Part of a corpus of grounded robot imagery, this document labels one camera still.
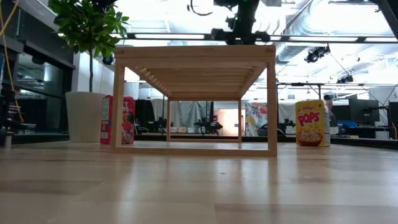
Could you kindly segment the red Froot Loops box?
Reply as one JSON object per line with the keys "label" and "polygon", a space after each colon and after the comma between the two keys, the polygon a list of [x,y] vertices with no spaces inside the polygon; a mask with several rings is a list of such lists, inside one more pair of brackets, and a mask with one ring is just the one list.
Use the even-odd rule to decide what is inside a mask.
{"label": "red Froot Loops box", "polygon": [[[111,115],[113,97],[107,95],[102,98],[100,143],[111,143]],[[135,135],[135,109],[136,101],[133,97],[125,96],[123,101],[123,132],[122,144],[132,144]]]}

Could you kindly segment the black computer monitor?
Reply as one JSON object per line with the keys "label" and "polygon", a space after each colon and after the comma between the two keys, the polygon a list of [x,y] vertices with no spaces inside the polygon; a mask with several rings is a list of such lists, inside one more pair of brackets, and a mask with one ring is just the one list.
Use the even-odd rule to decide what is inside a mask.
{"label": "black computer monitor", "polygon": [[398,102],[390,101],[387,110],[389,137],[398,140]]}
{"label": "black computer monitor", "polygon": [[380,121],[379,102],[376,100],[349,99],[349,114],[352,121],[374,125]]}

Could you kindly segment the silver ventilation duct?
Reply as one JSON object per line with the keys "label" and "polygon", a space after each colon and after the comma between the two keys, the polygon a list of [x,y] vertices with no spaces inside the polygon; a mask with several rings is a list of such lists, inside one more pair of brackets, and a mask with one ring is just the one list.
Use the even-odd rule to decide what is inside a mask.
{"label": "silver ventilation duct", "polygon": [[[281,35],[395,36],[378,6],[369,0],[307,0],[287,22]],[[343,57],[364,50],[373,54],[394,54],[398,50],[398,44],[275,42],[275,60],[280,65],[301,64],[309,50],[327,45],[333,55]]]}

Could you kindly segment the white cabinet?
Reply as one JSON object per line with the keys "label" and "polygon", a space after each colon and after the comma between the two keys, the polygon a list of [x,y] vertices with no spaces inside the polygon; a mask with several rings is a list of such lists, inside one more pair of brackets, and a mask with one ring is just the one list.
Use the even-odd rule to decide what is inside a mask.
{"label": "white cabinet", "polygon": [[[72,75],[71,91],[89,91],[90,57],[87,52],[74,55],[75,69]],[[101,57],[93,59],[93,92],[105,95],[113,94],[114,70],[103,65]]]}

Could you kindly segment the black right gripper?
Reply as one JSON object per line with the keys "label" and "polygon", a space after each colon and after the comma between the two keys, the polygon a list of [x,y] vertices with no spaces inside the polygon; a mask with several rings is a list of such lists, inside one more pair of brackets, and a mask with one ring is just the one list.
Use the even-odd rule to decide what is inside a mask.
{"label": "black right gripper", "polygon": [[239,45],[240,41],[236,35],[248,35],[244,38],[244,45],[254,45],[257,40],[269,42],[270,35],[265,31],[252,32],[252,26],[255,23],[255,14],[259,5],[259,0],[229,0],[228,7],[232,9],[237,6],[238,10],[233,18],[228,19],[228,27],[233,32],[226,32],[223,29],[213,28],[211,30],[211,39],[224,41],[227,45]]}

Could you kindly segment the person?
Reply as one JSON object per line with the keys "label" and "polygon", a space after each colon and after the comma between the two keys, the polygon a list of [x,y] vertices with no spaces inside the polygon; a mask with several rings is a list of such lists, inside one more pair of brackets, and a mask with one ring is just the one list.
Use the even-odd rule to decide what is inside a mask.
{"label": "person", "polygon": [[336,118],[335,115],[332,112],[332,107],[333,107],[333,95],[327,94],[323,96],[323,99],[325,101],[325,104],[328,108],[328,114],[329,114],[329,120],[330,120],[330,127],[336,127]]}

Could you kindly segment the green plant in white pot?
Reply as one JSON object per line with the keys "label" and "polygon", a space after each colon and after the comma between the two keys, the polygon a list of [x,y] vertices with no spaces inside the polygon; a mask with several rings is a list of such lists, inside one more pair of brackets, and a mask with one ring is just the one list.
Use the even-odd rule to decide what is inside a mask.
{"label": "green plant in white pot", "polygon": [[65,94],[68,133],[72,142],[99,142],[101,107],[105,94],[94,91],[95,58],[112,56],[127,37],[129,18],[118,11],[117,0],[49,0],[54,24],[74,53],[77,71],[72,90]]}

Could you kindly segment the black ceiling light rail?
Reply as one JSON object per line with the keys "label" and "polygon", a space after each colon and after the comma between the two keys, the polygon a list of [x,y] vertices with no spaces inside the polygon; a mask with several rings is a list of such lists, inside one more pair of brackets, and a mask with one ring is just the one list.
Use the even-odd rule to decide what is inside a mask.
{"label": "black ceiling light rail", "polygon": [[[223,41],[211,34],[184,33],[128,33],[132,40],[191,40]],[[337,36],[337,35],[270,35],[269,39],[256,39],[258,42],[319,43],[319,44],[398,44],[395,36]]]}

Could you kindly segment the grey cloth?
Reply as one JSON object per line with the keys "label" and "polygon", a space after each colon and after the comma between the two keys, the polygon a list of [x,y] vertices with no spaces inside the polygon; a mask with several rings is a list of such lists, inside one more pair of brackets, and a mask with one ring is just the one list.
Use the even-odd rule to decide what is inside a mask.
{"label": "grey cloth", "polygon": [[[167,119],[167,99],[150,100],[154,110],[155,120],[160,117]],[[206,101],[171,101],[170,102],[170,122],[173,127],[195,128],[196,123],[206,118],[210,113],[211,103]]]}

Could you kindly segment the yellow Corn Pops box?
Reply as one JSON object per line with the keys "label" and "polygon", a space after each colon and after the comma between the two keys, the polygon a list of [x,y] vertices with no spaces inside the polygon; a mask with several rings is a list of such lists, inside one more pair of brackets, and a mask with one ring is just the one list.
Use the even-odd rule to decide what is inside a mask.
{"label": "yellow Corn Pops box", "polygon": [[296,102],[295,120],[296,143],[299,146],[330,145],[329,112],[323,100]]}

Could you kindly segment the dark glass cabinet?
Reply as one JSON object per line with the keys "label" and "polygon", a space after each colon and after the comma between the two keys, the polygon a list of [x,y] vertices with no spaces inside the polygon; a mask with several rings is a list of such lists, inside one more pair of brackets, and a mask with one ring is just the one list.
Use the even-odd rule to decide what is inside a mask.
{"label": "dark glass cabinet", "polygon": [[0,89],[15,89],[10,117],[36,133],[68,132],[73,50],[57,33],[48,0],[0,0]]}

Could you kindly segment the pink board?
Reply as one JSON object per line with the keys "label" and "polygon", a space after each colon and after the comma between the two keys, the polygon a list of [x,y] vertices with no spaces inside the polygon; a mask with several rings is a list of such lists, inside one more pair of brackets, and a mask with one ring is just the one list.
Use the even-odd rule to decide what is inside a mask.
{"label": "pink board", "polygon": [[215,110],[215,115],[222,125],[221,136],[238,136],[238,109],[218,109]]}

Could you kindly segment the wooden slatted shelf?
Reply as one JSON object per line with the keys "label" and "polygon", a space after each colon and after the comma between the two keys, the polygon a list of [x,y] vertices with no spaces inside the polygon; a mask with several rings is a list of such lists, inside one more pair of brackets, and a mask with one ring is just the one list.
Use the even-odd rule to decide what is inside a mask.
{"label": "wooden slatted shelf", "polygon": [[[179,156],[277,156],[277,87],[275,46],[209,45],[118,47],[115,50],[110,150],[115,153]],[[246,148],[236,139],[177,139],[166,131],[164,142],[122,144],[125,70],[130,69],[173,101],[235,101],[267,73],[267,147]]]}

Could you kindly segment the colourful fruit print cloth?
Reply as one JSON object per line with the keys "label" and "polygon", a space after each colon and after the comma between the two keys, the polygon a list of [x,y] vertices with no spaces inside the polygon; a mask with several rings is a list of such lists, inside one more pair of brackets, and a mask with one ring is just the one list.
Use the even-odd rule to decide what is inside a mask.
{"label": "colourful fruit print cloth", "polygon": [[258,129],[267,124],[267,104],[245,103],[245,136],[258,137]]}

